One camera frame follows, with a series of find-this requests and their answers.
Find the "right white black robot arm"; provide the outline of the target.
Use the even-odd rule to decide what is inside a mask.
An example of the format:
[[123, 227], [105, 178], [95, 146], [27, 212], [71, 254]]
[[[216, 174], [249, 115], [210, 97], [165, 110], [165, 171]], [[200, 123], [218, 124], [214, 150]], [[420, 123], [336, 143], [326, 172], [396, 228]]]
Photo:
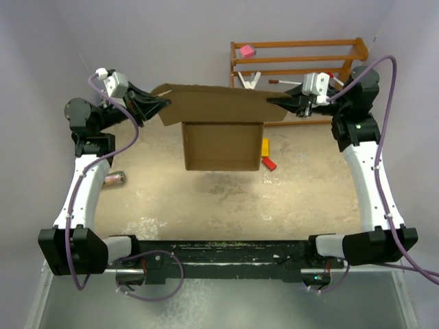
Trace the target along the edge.
[[365, 66], [355, 67], [343, 87], [344, 94], [325, 104], [323, 95], [337, 94], [329, 78], [326, 73], [307, 74], [303, 83], [282, 97], [267, 100], [299, 117], [314, 112], [330, 116], [332, 135], [355, 185], [362, 231], [310, 236], [306, 263], [321, 268], [329, 257], [344, 259], [354, 266], [396, 262], [417, 243], [418, 233], [406, 227], [383, 165], [379, 148], [383, 130], [370, 112], [379, 94], [379, 74]]

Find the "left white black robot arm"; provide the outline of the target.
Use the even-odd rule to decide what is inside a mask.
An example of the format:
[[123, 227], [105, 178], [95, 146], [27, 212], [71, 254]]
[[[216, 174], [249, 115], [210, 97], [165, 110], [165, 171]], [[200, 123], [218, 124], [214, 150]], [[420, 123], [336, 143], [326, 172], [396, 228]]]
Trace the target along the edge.
[[141, 252], [135, 236], [101, 239], [92, 230], [104, 180], [120, 152], [115, 135], [105, 130], [125, 120], [139, 129], [170, 103], [130, 84], [121, 103], [96, 106], [73, 98], [66, 104], [64, 115], [74, 143], [75, 171], [58, 218], [52, 228], [38, 235], [38, 244], [54, 275], [101, 274], [116, 260], [126, 269], [139, 265]]

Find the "brown cardboard box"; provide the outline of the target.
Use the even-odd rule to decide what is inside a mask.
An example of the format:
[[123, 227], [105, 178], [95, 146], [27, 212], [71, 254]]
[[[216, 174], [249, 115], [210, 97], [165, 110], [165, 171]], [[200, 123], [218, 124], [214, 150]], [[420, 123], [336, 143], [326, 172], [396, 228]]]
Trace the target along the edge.
[[163, 125], [179, 124], [188, 171], [257, 171], [264, 125], [287, 111], [268, 102], [284, 93], [223, 86], [161, 84], [152, 94], [169, 100]]

